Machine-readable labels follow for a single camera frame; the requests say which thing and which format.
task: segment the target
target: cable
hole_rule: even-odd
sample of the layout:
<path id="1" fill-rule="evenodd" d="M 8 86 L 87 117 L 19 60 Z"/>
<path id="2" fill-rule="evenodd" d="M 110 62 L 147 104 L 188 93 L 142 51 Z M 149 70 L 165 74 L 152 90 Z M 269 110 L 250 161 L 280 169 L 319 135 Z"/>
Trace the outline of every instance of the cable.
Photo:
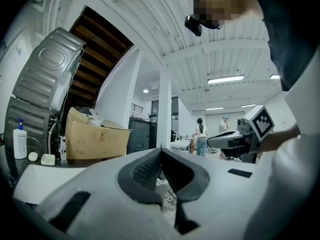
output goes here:
<path id="1" fill-rule="evenodd" d="M 82 55 L 83 55 L 84 52 L 85 52 L 85 49 L 84 49 L 84 48 L 82 48 L 81 50 L 82 50 L 82 54 L 81 54 L 81 56 L 80 56 L 80 59 L 81 59 Z M 70 89 L 70 87 L 71 87 L 71 85 L 72 85 L 72 82 L 73 82 L 74 77 L 75 77 L 75 75 L 76 75 L 76 72 L 77 72 L 77 70 L 78 70 L 78 68 L 79 68 L 79 65 L 80 65 L 80 61 L 78 62 L 78 65 L 77 65 L 77 67 L 76 67 L 76 69 L 75 69 L 75 71 L 74 71 L 74 73 L 73 73 L 73 76 L 71 77 L 70 85 L 69 85 L 69 87 L 68 87 L 68 92 L 66 93 L 66 96 L 65 96 L 65 99 L 64 99 L 64 102 L 63 102 L 63 107 L 62 107 L 61 116 L 60 116 L 60 119 L 59 119 L 59 121 L 58 121 L 58 124 L 60 125 L 60 127 L 61 127 L 62 117 L 64 116 L 64 110 L 65 110 L 65 105 L 66 105 L 66 101 L 67 101 L 68 94 L 69 94 L 69 89 Z"/>
<path id="2" fill-rule="evenodd" d="M 54 120 L 54 123 L 49 131 L 49 134 L 48 134 L 48 154 L 51 155 L 51 135 L 54 131 L 54 129 L 56 128 L 56 125 L 57 125 L 57 119 Z"/>
<path id="3" fill-rule="evenodd" d="M 65 135 L 65 134 L 64 134 L 64 130 L 62 129 L 61 124 L 60 124 L 60 122 L 59 122 L 59 121 L 58 121 L 58 126 L 59 126 L 59 127 L 60 127 L 60 129 L 61 129 L 61 133 L 62 133 L 62 135 Z"/>

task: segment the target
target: woman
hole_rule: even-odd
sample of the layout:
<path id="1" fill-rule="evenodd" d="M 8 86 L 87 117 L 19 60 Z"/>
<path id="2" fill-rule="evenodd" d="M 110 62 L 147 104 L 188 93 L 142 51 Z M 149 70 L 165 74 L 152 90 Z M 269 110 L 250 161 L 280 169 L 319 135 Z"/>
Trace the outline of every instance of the woman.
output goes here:
<path id="1" fill-rule="evenodd" d="M 203 126 L 202 118 L 198 118 L 196 122 L 199 125 L 199 127 L 195 129 L 195 133 L 192 135 L 192 137 L 195 135 L 198 136 L 198 140 L 196 142 L 196 155 L 205 157 L 206 150 L 207 150 L 207 136 L 208 136 L 207 128 Z"/>

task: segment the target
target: fluorescent light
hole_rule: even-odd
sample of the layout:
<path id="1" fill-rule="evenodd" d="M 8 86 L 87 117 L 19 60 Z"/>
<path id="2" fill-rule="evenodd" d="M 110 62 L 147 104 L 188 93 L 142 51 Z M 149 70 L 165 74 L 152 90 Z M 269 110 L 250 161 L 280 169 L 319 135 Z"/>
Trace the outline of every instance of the fluorescent light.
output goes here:
<path id="1" fill-rule="evenodd" d="M 252 105 L 244 105 L 244 106 L 241 106 L 241 108 L 247 108 L 247 107 L 255 107 L 257 104 L 252 104 Z"/>
<path id="2" fill-rule="evenodd" d="M 206 108 L 205 110 L 223 110 L 224 107 Z"/>
<path id="3" fill-rule="evenodd" d="M 273 74 L 270 79 L 274 80 L 274 79 L 280 79 L 280 75 L 278 74 Z"/>
<path id="4" fill-rule="evenodd" d="M 218 84 L 218 83 L 225 83 L 225 82 L 232 82 L 232 81 L 240 81 L 245 78 L 244 75 L 236 75 L 236 76 L 228 76 L 216 79 L 209 79 L 208 85 Z"/>

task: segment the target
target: camera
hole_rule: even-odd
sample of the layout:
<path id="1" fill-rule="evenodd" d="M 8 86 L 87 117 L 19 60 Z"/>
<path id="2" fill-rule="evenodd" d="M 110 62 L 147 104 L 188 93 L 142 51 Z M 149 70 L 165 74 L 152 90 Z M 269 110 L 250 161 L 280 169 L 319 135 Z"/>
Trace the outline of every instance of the camera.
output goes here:
<path id="1" fill-rule="evenodd" d="M 211 30 L 219 30 L 222 27 L 220 24 L 208 24 L 206 21 L 200 22 L 200 20 L 196 19 L 193 15 L 185 17 L 184 25 L 197 37 L 201 37 L 202 35 L 202 25 Z"/>

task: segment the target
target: jeans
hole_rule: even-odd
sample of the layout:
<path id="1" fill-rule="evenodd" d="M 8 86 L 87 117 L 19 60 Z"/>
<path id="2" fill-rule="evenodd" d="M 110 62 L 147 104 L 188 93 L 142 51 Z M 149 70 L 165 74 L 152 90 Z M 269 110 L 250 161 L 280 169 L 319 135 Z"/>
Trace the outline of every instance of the jeans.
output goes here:
<path id="1" fill-rule="evenodd" d="M 207 138 L 206 137 L 198 138 L 196 142 L 196 155 L 205 157 L 206 151 L 207 151 Z"/>

